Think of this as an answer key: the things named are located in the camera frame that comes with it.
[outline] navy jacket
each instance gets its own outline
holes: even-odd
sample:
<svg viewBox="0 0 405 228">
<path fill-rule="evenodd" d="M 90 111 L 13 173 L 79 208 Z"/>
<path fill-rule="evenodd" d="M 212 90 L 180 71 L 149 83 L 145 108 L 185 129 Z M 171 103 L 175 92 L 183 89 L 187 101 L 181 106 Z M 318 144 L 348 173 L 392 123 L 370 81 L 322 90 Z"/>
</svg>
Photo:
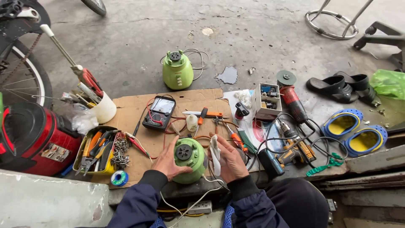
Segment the navy jacket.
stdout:
<svg viewBox="0 0 405 228">
<path fill-rule="evenodd" d="M 118 204 L 108 228 L 147 228 L 158 219 L 156 209 L 160 190 L 168 182 L 166 175 L 148 170 L 138 184 L 131 186 Z M 259 190 L 252 177 L 234 180 L 227 184 L 232 193 L 235 209 L 234 227 L 284 228 L 288 227 L 276 212 L 274 204 L 264 190 Z"/>
</svg>

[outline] green plastic bag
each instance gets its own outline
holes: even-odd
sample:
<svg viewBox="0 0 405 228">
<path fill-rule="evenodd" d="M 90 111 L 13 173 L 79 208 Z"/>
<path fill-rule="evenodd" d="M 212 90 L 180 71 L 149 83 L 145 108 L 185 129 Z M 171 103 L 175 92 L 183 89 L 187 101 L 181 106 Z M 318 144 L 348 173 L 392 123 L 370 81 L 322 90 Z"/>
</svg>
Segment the green plastic bag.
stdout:
<svg viewBox="0 0 405 228">
<path fill-rule="evenodd" d="M 405 73 L 379 69 L 373 74 L 370 85 L 377 94 L 405 100 Z"/>
</svg>

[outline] orange screwdriver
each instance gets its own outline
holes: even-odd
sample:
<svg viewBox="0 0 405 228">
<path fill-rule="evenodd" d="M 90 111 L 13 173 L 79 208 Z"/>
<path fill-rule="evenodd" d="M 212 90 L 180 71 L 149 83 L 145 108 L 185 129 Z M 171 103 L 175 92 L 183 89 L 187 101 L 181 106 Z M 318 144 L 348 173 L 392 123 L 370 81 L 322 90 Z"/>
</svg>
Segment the orange screwdriver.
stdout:
<svg viewBox="0 0 405 228">
<path fill-rule="evenodd" d="M 227 123 L 224 123 L 226 125 L 226 127 L 229 130 L 229 135 L 230 137 L 235 140 L 234 142 L 236 143 L 236 145 L 239 147 L 239 149 L 243 150 L 245 153 L 248 152 L 247 147 L 245 147 L 245 145 L 242 143 L 241 138 L 239 137 L 239 135 L 237 133 L 235 133 L 233 130 L 231 130 L 231 128 L 228 126 Z"/>
<path fill-rule="evenodd" d="M 194 134 L 194 137 L 197 136 L 198 129 L 200 128 L 200 125 L 202 125 L 202 123 L 204 122 L 204 118 L 207 115 L 207 112 L 208 112 L 208 108 L 204 107 L 203 110 L 201 111 L 200 118 L 198 118 L 197 130 L 196 130 L 196 133 Z"/>
</svg>

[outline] small plastic bottle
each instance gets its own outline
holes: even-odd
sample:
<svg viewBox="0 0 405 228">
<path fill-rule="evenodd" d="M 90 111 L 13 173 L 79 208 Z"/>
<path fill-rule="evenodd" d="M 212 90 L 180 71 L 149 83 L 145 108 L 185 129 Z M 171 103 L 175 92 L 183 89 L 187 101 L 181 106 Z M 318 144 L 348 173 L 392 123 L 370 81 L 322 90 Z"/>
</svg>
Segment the small plastic bottle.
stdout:
<svg viewBox="0 0 405 228">
<path fill-rule="evenodd" d="M 189 115 L 185 119 L 185 122 L 187 123 L 187 129 L 191 132 L 194 132 L 197 130 L 197 121 L 198 118 L 196 115 Z"/>
</svg>

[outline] person's left hand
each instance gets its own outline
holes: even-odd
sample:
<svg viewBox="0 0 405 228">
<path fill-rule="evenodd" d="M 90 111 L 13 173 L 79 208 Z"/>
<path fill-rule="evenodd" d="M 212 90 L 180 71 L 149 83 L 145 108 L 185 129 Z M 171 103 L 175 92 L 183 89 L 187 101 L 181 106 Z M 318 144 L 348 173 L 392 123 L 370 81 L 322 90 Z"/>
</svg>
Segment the person's left hand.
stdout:
<svg viewBox="0 0 405 228">
<path fill-rule="evenodd" d="M 188 166 L 177 166 L 175 163 L 175 144 L 179 136 L 176 136 L 168 147 L 163 149 L 159 157 L 152 164 L 151 169 L 160 171 L 167 176 L 167 179 L 171 181 L 173 177 L 180 173 L 193 172 L 193 169 Z"/>
</svg>

